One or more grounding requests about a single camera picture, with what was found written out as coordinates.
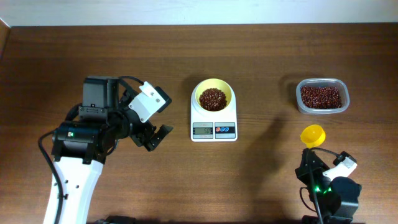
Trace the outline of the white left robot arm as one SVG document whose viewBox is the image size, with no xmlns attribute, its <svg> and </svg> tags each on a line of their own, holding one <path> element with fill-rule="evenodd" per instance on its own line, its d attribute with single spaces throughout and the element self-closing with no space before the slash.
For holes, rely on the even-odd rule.
<svg viewBox="0 0 398 224">
<path fill-rule="evenodd" d="M 127 80 L 127 76 L 86 77 L 83 101 L 47 133 L 52 137 L 51 153 L 44 149 L 44 138 L 39 138 L 39 149 L 52 172 L 44 223 L 86 223 L 106 158 L 119 141 L 131 138 L 151 152 L 172 131 L 171 126 L 157 128 L 149 121 L 171 104 L 171 97 L 149 82 L 140 81 L 136 91 Z"/>
</svg>

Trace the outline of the orange plastic measuring scoop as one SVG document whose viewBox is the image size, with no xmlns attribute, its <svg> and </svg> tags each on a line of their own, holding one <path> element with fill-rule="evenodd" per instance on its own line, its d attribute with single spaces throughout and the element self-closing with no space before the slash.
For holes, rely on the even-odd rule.
<svg viewBox="0 0 398 224">
<path fill-rule="evenodd" d="M 307 126 L 300 135 L 300 140 L 309 149 L 320 146 L 325 141 L 325 139 L 326 132 L 318 124 Z"/>
</svg>

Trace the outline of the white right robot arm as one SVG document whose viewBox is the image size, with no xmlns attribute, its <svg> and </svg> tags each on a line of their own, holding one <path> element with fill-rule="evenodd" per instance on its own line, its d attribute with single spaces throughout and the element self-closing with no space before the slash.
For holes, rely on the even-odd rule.
<svg viewBox="0 0 398 224">
<path fill-rule="evenodd" d="M 295 174 L 305 186 L 313 203 L 315 216 L 305 215 L 302 223 L 351 223 L 359 207 L 362 186 L 349 178 L 357 168 L 357 160 L 347 152 L 339 154 L 314 147 L 302 152 Z"/>
</svg>

